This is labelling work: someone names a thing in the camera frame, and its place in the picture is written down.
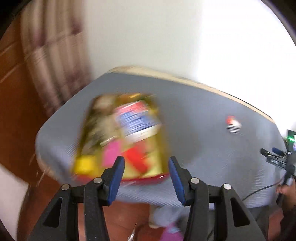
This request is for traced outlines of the person's right hand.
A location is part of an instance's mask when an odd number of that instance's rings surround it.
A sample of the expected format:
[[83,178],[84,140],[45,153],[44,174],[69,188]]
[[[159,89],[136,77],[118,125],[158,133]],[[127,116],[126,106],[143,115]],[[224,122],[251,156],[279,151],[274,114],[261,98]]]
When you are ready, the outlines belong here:
[[283,212],[289,212],[295,207],[295,179],[290,181],[290,185],[278,185],[276,188],[278,194],[283,195],[282,210]]

